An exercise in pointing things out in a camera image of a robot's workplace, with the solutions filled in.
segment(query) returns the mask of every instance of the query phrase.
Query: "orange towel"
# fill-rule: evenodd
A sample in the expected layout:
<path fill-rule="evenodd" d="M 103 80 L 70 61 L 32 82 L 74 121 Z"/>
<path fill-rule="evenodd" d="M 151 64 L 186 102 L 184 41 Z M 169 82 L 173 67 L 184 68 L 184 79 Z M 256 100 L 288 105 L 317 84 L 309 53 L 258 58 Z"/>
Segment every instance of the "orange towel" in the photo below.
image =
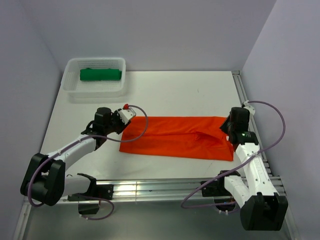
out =
<path fill-rule="evenodd" d="M 145 134 L 136 141 L 122 142 L 120 152 L 193 159 L 233 161 L 234 150 L 219 127 L 226 120 L 218 116 L 150 116 Z M 133 118 L 122 140 L 139 136 L 145 117 Z"/>

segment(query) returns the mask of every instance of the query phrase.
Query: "white table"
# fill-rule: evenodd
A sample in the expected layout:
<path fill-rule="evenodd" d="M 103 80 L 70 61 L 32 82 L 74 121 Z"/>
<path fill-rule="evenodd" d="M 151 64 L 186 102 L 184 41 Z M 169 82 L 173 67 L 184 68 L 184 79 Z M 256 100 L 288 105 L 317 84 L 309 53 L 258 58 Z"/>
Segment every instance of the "white table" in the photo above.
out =
<path fill-rule="evenodd" d="M 127 72 L 125 78 L 127 92 L 118 98 L 75 99 L 60 88 L 41 153 L 57 150 L 77 138 L 99 107 L 116 110 L 129 103 L 140 106 L 149 116 L 227 117 L 232 107 L 240 106 L 230 71 Z M 109 136 L 121 138 L 114 133 Z M 85 173 L 100 180 L 208 178 L 240 164 L 236 157 L 228 162 L 128 154 L 119 152 L 119 146 L 105 142 L 67 173 Z"/>

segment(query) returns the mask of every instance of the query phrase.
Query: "transparent plastic bin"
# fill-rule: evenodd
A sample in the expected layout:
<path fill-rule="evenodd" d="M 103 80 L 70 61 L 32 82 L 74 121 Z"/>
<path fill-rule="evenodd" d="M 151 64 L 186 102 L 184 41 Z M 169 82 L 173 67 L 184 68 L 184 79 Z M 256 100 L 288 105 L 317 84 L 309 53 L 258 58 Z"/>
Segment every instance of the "transparent plastic bin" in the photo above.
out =
<path fill-rule="evenodd" d="M 80 81 L 81 69 L 119 69 L 121 80 Z M 74 98 L 109 98 L 122 94 L 126 77 L 126 61 L 121 57 L 73 58 L 62 76 L 62 89 Z"/>

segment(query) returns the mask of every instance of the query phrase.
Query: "green object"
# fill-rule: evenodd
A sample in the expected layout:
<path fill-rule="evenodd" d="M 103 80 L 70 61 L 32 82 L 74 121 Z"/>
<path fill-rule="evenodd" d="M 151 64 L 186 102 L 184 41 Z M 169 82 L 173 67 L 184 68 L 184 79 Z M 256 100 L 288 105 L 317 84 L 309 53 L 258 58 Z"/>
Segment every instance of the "green object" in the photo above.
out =
<path fill-rule="evenodd" d="M 92 69 L 86 68 L 80 70 L 81 81 L 103 81 L 103 80 L 118 80 L 120 81 L 122 71 L 119 69 Z"/>

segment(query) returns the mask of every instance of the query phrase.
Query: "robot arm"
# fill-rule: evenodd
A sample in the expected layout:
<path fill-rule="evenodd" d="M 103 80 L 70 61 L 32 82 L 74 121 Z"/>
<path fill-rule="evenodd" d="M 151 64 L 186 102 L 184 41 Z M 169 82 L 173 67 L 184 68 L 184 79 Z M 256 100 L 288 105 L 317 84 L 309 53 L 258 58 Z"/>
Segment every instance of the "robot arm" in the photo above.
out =
<path fill-rule="evenodd" d="M 271 183 L 263 159 L 258 154 L 260 147 L 254 132 L 248 131 L 250 113 L 254 108 L 246 104 L 233 107 L 230 115 L 220 127 L 228 134 L 236 155 L 241 163 L 254 156 L 252 161 L 243 167 L 247 185 L 235 172 L 221 178 L 227 190 L 240 206 L 240 218 L 245 230 L 277 231 L 281 229 L 288 208 L 285 196 L 279 196 Z"/>
<path fill-rule="evenodd" d="M 110 133 L 120 134 L 135 116 L 135 111 L 128 106 L 113 113 L 107 107 L 98 108 L 94 120 L 76 140 L 57 151 L 46 155 L 37 153 L 31 158 L 20 188 L 21 194 L 28 195 L 29 183 L 40 164 L 58 153 L 59 157 L 49 161 L 36 176 L 31 186 L 32 198 L 53 206 L 66 195 L 84 194 L 96 197 L 97 180 L 94 177 L 83 173 L 66 177 L 66 170 L 83 156 L 97 150 L 106 141 L 105 138 L 88 137 L 89 135 L 106 137 Z"/>

